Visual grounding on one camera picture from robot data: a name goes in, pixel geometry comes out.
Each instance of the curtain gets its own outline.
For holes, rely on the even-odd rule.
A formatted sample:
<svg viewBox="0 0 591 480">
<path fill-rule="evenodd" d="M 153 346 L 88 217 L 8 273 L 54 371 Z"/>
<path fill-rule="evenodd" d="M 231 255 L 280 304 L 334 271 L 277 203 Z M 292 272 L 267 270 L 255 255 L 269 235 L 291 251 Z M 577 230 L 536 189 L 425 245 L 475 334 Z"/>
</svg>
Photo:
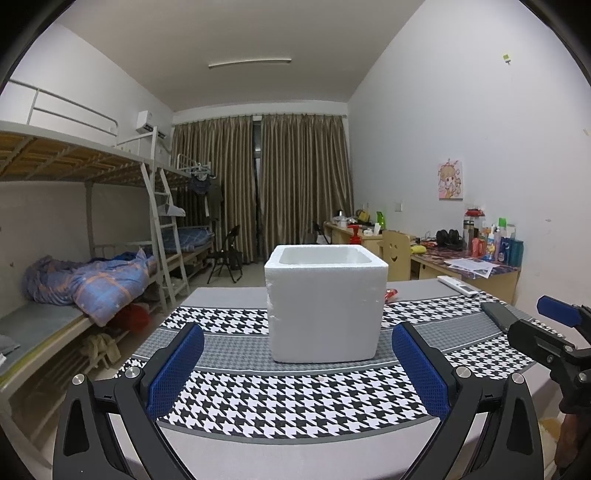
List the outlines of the curtain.
<svg viewBox="0 0 591 480">
<path fill-rule="evenodd" d="M 222 248 L 226 234 L 240 225 L 236 248 L 245 263 L 255 258 L 255 176 L 252 148 L 252 117 L 215 118 L 177 125 L 173 134 L 173 158 L 181 153 L 210 164 L 223 193 L 221 218 L 216 222 L 216 245 Z M 189 222 L 205 220 L 202 196 L 177 192 L 178 206 L 187 210 Z"/>
<path fill-rule="evenodd" d="M 340 116 L 264 115 L 261 209 L 267 257 L 277 245 L 302 244 L 312 222 L 353 213 L 353 189 Z"/>
</svg>

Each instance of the curtain rod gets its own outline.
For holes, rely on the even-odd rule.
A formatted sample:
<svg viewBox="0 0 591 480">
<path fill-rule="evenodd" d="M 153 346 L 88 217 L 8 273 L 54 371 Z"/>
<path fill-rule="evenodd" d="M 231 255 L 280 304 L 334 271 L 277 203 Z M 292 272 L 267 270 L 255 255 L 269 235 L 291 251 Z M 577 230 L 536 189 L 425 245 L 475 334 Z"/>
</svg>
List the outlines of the curtain rod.
<svg viewBox="0 0 591 480">
<path fill-rule="evenodd" d="M 177 125 L 186 125 L 186 124 L 193 124 L 195 122 L 203 122 L 205 120 L 215 120 L 218 118 L 234 118 L 237 116 L 263 116 L 263 115 L 323 115 L 323 116 L 339 116 L 341 118 L 347 118 L 347 115 L 344 114 L 336 114 L 336 115 L 332 115 L 330 113 L 309 113 L 309 112 L 274 112 L 274 113 L 243 113 L 242 115 L 219 115 L 219 116 L 212 116 L 212 117 L 208 117 L 208 118 L 202 118 L 201 120 L 189 120 L 186 122 L 181 122 L 179 124 L 173 124 L 174 127 L 176 127 Z"/>
</svg>

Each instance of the paper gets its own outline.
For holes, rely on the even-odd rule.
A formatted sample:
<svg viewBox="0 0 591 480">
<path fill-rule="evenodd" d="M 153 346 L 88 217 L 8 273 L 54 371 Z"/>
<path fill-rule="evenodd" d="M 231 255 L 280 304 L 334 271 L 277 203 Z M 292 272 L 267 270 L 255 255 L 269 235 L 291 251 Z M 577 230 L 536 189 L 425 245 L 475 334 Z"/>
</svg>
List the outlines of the paper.
<svg viewBox="0 0 591 480">
<path fill-rule="evenodd" d="M 497 265 L 478 260 L 477 258 L 458 258 L 456 260 L 445 260 L 445 263 L 453 268 L 474 273 L 480 277 L 488 278 L 491 276 L 492 269 Z"/>
</svg>

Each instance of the remote control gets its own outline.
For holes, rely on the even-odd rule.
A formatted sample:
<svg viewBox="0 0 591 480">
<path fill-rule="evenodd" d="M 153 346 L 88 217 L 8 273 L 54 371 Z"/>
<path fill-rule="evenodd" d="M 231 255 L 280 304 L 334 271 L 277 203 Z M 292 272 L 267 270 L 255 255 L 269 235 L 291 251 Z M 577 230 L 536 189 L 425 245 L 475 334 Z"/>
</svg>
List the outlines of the remote control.
<svg viewBox="0 0 591 480">
<path fill-rule="evenodd" d="M 457 278 L 448 277 L 447 275 L 439 275 L 437 279 L 441 283 L 445 283 L 445 285 L 453 288 L 455 291 L 460 292 L 466 297 L 473 297 L 474 295 L 478 294 L 478 292 L 480 292 L 480 290 L 478 290 L 476 287 L 472 287 L 471 285 L 468 285 Z"/>
<path fill-rule="evenodd" d="M 496 326 L 505 333 L 509 331 L 511 325 L 519 320 L 507 309 L 507 307 L 498 302 L 486 301 L 480 304 L 480 308 L 493 322 L 496 323 Z"/>
</svg>

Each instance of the hanging clothes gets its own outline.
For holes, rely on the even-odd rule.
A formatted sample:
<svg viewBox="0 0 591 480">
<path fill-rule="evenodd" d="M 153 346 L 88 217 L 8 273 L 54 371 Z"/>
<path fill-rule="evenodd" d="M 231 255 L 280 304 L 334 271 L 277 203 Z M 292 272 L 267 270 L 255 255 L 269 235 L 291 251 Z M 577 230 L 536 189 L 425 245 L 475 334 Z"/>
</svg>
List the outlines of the hanging clothes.
<svg viewBox="0 0 591 480">
<path fill-rule="evenodd" d="M 203 180 L 200 180 L 196 175 L 191 175 L 189 181 L 189 188 L 194 191 L 197 195 L 205 195 L 211 186 L 209 175 L 205 175 Z"/>
<path fill-rule="evenodd" d="M 218 179 L 211 179 L 209 191 L 206 195 L 207 209 L 211 220 L 220 220 L 222 218 L 223 193 L 222 186 Z"/>
</svg>

